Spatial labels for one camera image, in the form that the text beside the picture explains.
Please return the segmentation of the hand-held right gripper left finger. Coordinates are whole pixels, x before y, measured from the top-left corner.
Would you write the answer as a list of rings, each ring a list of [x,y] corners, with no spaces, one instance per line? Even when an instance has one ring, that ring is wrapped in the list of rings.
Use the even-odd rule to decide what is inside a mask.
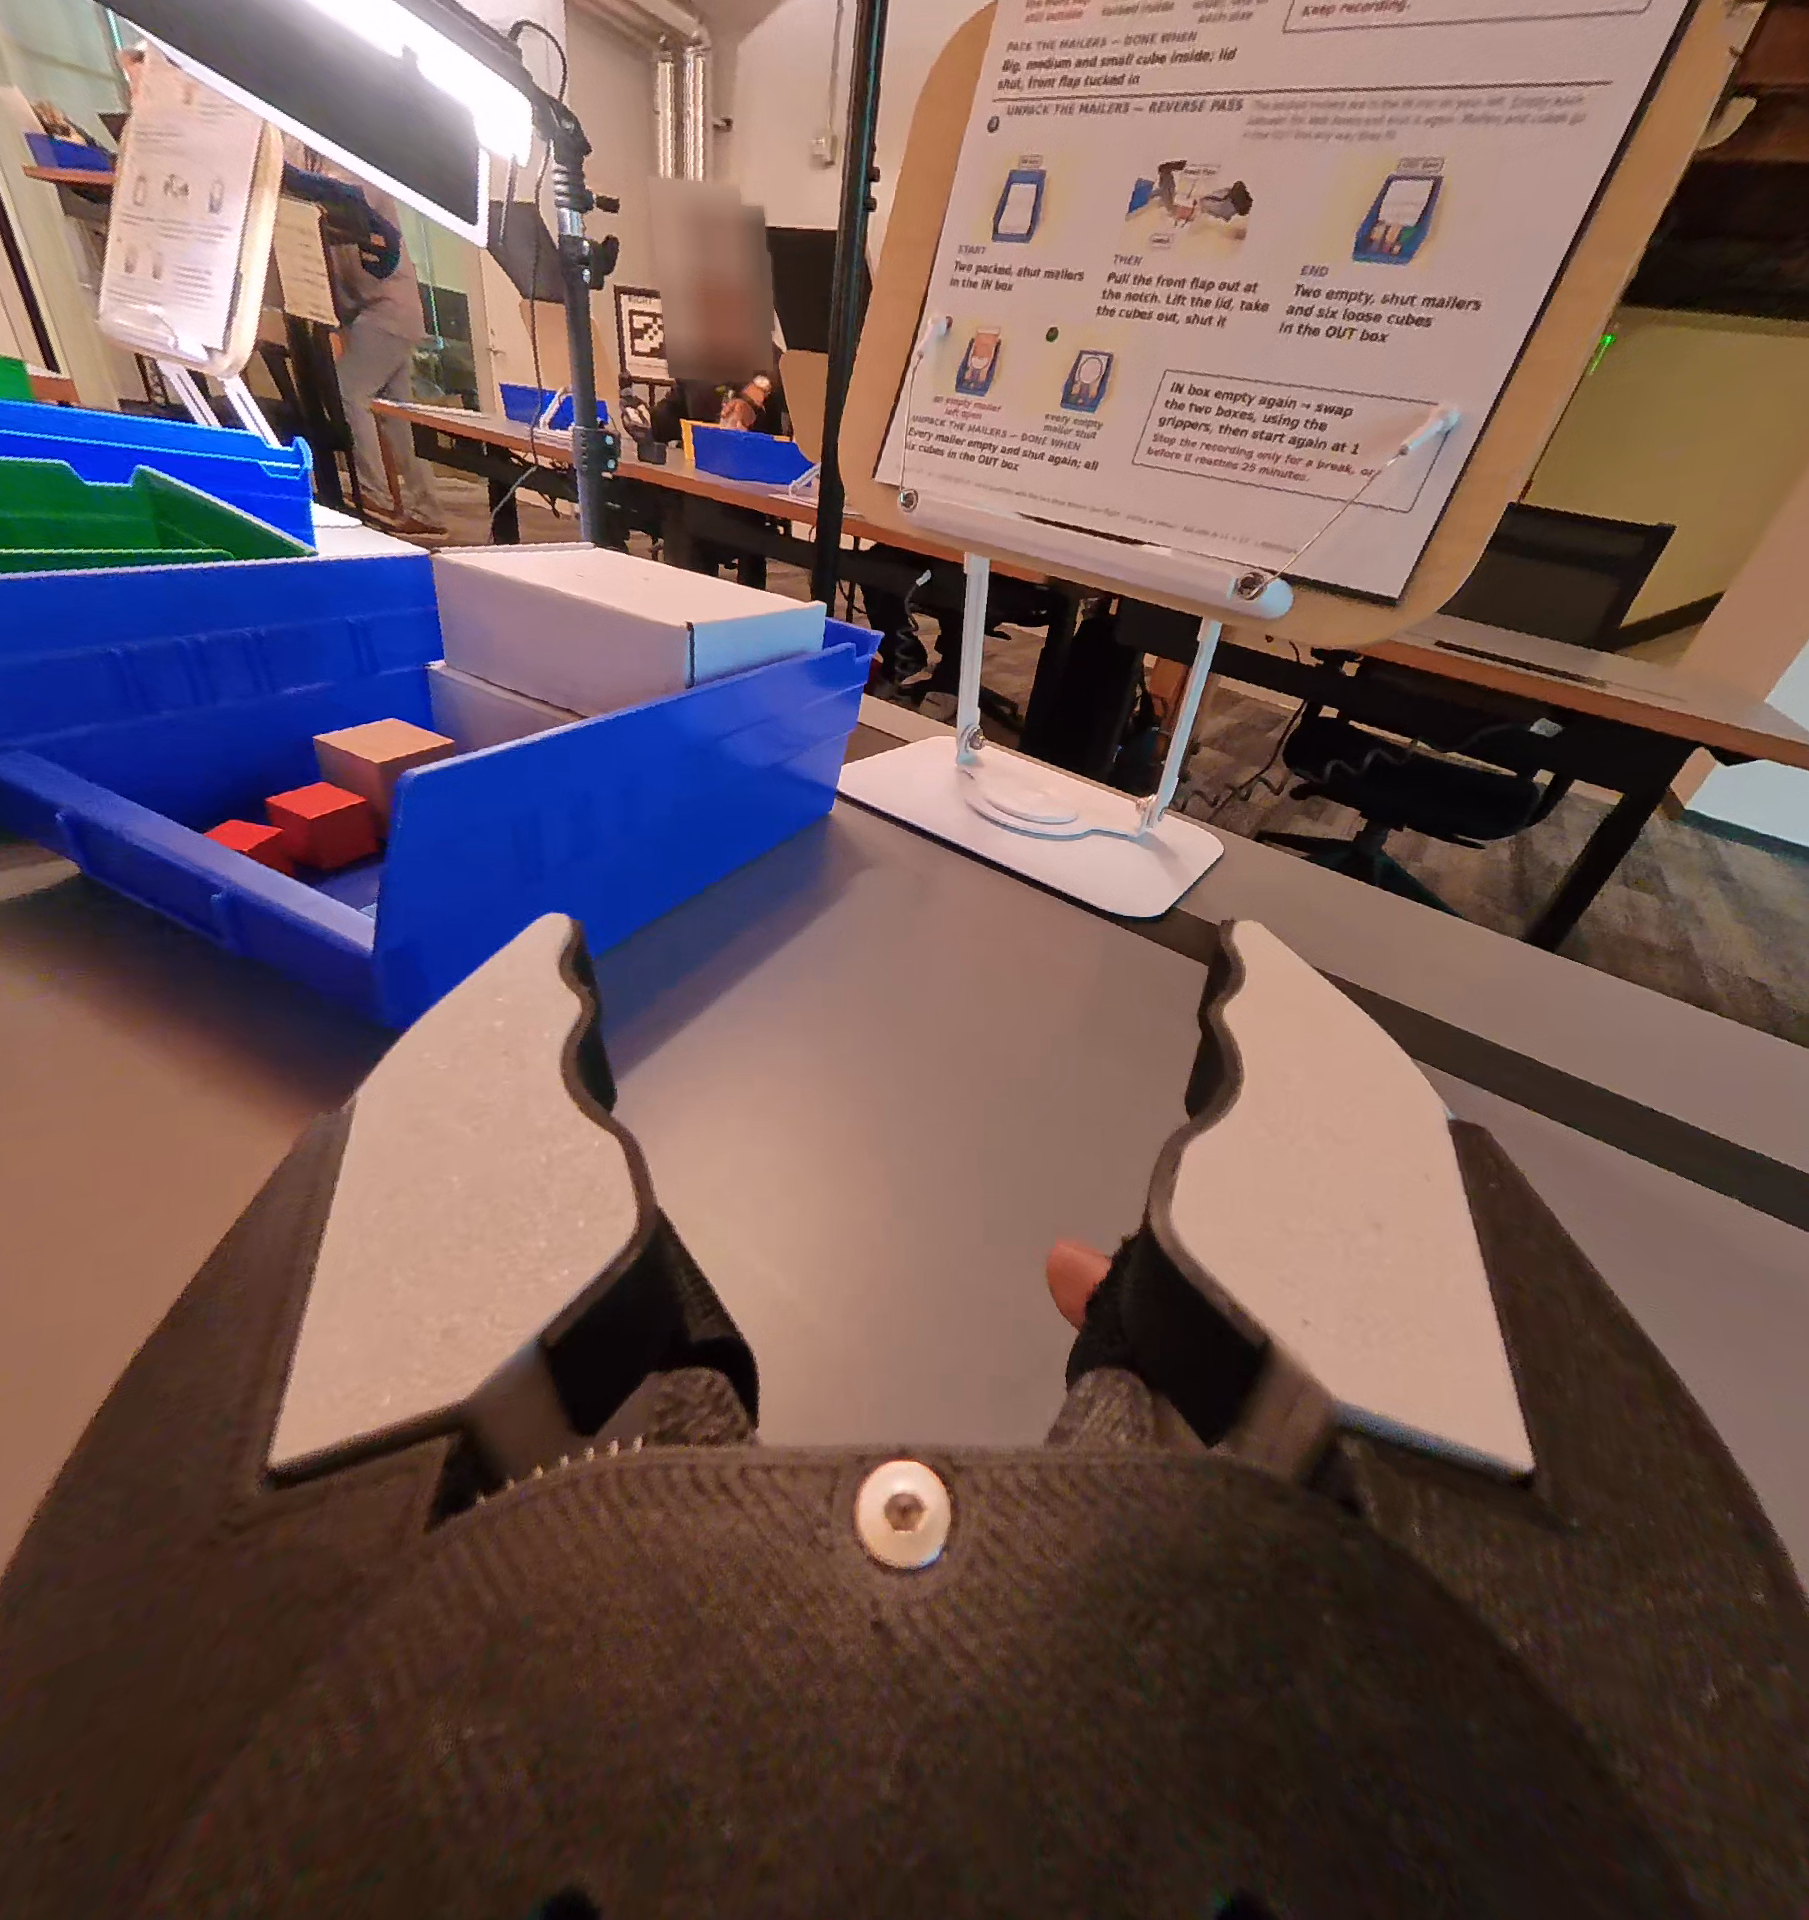
[[[345,1101],[309,1295],[266,1442],[322,1481],[462,1433],[538,1481],[660,1365],[660,1204],[601,1111],[578,927],[530,922]]]

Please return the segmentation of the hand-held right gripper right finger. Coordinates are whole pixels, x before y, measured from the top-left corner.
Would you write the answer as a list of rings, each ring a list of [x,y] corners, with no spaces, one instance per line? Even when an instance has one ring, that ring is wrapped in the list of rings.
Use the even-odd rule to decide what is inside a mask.
[[[1216,934],[1185,1124],[1151,1170],[1151,1389],[1281,1481],[1332,1433],[1536,1481],[1457,1115],[1261,922]]]

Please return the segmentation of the blue plastic storage bin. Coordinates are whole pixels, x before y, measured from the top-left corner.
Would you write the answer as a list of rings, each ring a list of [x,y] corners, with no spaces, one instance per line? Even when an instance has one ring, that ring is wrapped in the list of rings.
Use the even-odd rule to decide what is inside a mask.
[[[322,731],[430,723],[430,560],[0,573],[0,829],[118,902],[405,1029],[530,922],[615,949],[837,797],[875,636],[395,772],[361,882],[211,829],[305,791]]]

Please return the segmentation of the light wooden cube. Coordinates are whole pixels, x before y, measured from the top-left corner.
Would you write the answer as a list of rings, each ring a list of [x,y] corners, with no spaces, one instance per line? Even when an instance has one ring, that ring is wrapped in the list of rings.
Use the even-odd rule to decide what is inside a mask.
[[[395,772],[454,764],[462,749],[450,731],[376,716],[376,723],[322,731],[309,756],[322,756],[322,782],[361,797],[376,829],[391,834]]]

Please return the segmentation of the white cardboard mailer box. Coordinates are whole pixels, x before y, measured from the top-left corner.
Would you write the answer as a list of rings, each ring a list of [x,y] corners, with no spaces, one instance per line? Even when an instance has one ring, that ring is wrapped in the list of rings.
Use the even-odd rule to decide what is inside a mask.
[[[540,741],[540,731],[578,723],[578,709],[558,709],[558,702],[538,702],[520,689],[454,673],[439,660],[430,670],[430,702],[435,702],[430,723],[450,731],[454,756],[482,756],[482,749],[513,749],[513,741]]]
[[[552,709],[637,709],[824,655],[824,607],[611,541],[435,551],[439,660]]]

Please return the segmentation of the long wooden background desk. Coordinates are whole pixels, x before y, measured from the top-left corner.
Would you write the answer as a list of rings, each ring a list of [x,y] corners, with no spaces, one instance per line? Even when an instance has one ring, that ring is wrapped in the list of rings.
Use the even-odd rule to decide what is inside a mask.
[[[558,428],[454,412],[454,406],[376,406],[409,428],[430,467],[482,481],[495,539],[520,539],[520,491],[574,497],[574,445]],[[752,488],[695,474],[678,449],[625,449],[611,488],[632,530],[651,530],[672,564],[718,573],[718,560],[809,564],[818,504],[794,488]],[[837,577],[924,607],[942,634],[966,622],[966,560],[932,541],[881,539],[845,512]],[[1112,741],[1135,709],[1140,660],[1193,670],[1193,619],[1112,598],[1112,634],[1094,622],[1094,590],[992,573],[1005,619],[1042,619],[1037,697],[1019,702],[1019,756],[1112,772]],[[1349,807],[1360,829],[1270,834],[1339,876],[1370,876],[1397,902],[1440,907],[1397,855],[1390,834],[1424,834],[1440,851],[1501,851],[1592,782],[1616,813],[1592,829],[1557,902],[1527,922],[1536,949],[1563,949],[1600,882],[1655,819],[1664,791],[1691,756],[1741,768],[1809,768],[1809,731],[1766,702],[1684,684],[1647,660],[1579,655],[1527,634],[1494,634],[1459,619],[1424,619],[1370,655],[1300,636],[1221,636],[1216,673],[1261,697],[1296,697],[1300,716],[1281,731],[1270,764],[1296,797]],[[952,636],[942,645],[932,689],[952,697]]]

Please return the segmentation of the large red cube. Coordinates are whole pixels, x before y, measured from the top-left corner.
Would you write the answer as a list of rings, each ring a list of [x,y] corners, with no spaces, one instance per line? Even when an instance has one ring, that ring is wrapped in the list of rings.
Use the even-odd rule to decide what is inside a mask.
[[[384,813],[340,782],[272,791],[266,829],[289,876],[340,876],[384,855]]]

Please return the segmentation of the black office chair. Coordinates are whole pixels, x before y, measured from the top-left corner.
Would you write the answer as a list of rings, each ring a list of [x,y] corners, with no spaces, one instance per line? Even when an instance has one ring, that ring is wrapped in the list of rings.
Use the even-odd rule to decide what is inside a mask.
[[[1616,655],[1664,541],[1672,522],[1503,504],[1444,619]],[[1444,914],[1444,902],[1390,855],[1390,834],[1501,851],[1538,829],[1571,797],[1571,772],[1548,764],[1548,723],[1548,709],[1509,697],[1467,697],[1459,684],[1360,660],[1349,697],[1300,702],[1281,741],[1281,768],[1296,772],[1286,797],[1349,807],[1360,829],[1349,837],[1261,829],[1261,837]]]

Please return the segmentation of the spare blue plastic bin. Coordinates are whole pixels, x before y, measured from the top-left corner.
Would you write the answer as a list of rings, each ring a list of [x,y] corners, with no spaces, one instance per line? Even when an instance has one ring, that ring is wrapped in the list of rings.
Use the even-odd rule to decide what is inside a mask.
[[[299,541],[322,541],[305,445],[272,449],[249,428],[0,398],[0,458],[71,467],[88,488],[162,474]]]

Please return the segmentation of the grey light stand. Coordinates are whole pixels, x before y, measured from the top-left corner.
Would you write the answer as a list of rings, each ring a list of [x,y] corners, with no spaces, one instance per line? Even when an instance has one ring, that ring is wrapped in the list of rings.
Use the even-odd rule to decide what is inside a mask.
[[[558,304],[561,304],[561,356],[574,356],[574,481],[578,481],[578,541],[611,541],[611,481],[615,481],[615,428],[601,428],[601,344],[594,344],[594,293],[615,260],[615,239],[594,239],[588,218],[611,210],[588,191],[588,132],[561,105],[561,40],[540,21],[513,21],[504,40],[530,55],[530,40],[558,51],[558,94],[530,82],[538,141],[552,150],[552,210],[558,210]]]

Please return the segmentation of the black stand pole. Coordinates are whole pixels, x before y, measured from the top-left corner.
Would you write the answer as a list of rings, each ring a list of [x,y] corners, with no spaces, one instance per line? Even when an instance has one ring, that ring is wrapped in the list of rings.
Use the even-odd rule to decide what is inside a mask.
[[[829,335],[824,335],[824,435],[818,435],[818,530],[809,530],[809,598],[829,607],[837,593],[837,541],[845,541],[845,385],[866,314],[866,210],[875,210],[875,119],[881,119],[881,40],[892,40],[892,0],[854,7],[845,40],[845,168],[837,168],[837,244],[829,244]]]

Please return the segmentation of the printed instruction sheet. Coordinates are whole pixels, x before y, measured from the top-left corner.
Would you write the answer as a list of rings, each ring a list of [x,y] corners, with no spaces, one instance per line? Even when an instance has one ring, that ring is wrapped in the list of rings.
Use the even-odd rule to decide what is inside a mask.
[[[875,449],[1127,590],[1397,598],[1691,7],[992,7]]]

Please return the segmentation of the background document stand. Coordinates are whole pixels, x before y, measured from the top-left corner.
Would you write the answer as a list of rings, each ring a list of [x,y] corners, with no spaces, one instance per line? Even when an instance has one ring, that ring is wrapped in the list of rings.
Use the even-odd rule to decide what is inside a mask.
[[[249,359],[272,260],[283,132],[140,40],[127,120],[110,191],[101,335],[148,356],[187,418],[228,418],[272,449]]]

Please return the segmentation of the silver ventilation duct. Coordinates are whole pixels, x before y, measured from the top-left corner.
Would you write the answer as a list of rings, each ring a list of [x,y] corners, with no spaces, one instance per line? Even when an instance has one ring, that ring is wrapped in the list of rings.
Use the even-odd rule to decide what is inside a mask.
[[[651,51],[651,156],[660,178],[710,178],[710,40]]]

